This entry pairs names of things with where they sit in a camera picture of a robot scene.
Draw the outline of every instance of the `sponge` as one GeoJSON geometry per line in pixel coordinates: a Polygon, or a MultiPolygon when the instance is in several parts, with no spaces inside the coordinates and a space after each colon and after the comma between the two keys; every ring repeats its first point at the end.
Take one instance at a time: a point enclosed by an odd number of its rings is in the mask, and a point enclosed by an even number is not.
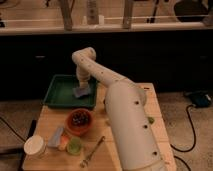
{"type": "Polygon", "coordinates": [[[91,94],[91,88],[90,86],[86,86],[86,87],[76,87],[76,88],[73,88],[73,94],[76,98],[80,98],[82,96],[86,96],[86,95],[89,95],[91,94]]]}

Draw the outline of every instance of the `green tray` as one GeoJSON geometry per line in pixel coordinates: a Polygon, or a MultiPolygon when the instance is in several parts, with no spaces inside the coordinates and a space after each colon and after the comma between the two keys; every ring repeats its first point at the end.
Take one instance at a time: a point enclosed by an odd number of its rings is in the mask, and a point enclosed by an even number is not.
{"type": "Polygon", "coordinates": [[[43,104],[51,108],[94,108],[96,104],[97,80],[91,77],[89,80],[91,94],[76,98],[73,88],[79,86],[74,75],[54,75],[45,95],[43,104]]]}

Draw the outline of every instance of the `green object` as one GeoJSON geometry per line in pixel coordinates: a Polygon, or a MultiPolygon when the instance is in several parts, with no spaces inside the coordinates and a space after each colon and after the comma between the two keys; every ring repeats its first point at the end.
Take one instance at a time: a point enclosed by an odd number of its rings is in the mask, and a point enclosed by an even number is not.
{"type": "Polygon", "coordinates": [[[155,122],[155,119],[153,117],[148,117],[148,120],[149,120],[149,123],[150,124],[153,124],[155,122]]]}
{"type": "Polygon", "coordinates": [[[52,108],[94,108],[97,95],[97,80],[91,77],[89,80],[91,93],[81,98],[76,98],[73,92],[73,88],[78,86],[79,81],[74,75],[54,75],[43,104],[52,108]]]}
{"type": "Polygon", "coordinates": [[[67,144],[67,152],[71,155],[79,155],[81,148],[81,139],[78,137],[72,137],[67,144]]]}

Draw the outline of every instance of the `metal bracket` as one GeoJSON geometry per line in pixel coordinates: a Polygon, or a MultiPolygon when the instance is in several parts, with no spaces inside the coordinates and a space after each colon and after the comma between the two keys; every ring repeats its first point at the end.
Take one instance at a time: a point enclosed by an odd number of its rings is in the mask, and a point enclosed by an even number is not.
{"type": "Polygon", "coordinates": [[[134,0],[125,0],[123,28],[130,29],[132,25],[132,12],[134,0]]]}
{"type": "Polygon", "coordinates": [[[64,29],[65,30],[72,30],[72,18],[71,18],[71,11],[69,8],[69,0],[59,0],[61,13],[64,21],[64,29]]]}

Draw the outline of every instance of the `lid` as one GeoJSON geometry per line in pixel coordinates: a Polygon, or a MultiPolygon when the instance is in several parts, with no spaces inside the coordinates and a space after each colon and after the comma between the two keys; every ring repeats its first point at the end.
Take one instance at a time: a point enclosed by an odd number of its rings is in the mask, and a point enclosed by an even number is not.
{"type": "Polygon", "coordinates": [[[39,156],[45,150],[44,139],[39,135],[30,137],[24,144],[24,151],[30,156],[39,156]]]}

